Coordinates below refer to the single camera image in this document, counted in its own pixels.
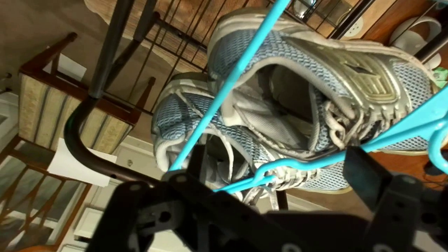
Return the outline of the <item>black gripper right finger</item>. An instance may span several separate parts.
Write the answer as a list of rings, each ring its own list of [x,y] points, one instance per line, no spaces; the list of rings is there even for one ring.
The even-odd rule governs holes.
[[[380,220],[417,220],[422,184],[408,175],[390,174],[362,149],[345,152],[343,175],[361,202]]]

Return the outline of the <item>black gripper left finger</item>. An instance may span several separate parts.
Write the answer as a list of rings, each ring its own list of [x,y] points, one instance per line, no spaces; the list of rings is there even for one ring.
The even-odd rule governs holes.
[[[196,146],[187,168],[169,173],[163,177],[163,181],[182,196],[210,196],[212,191],[204,185],[208,161],[207,147]]]

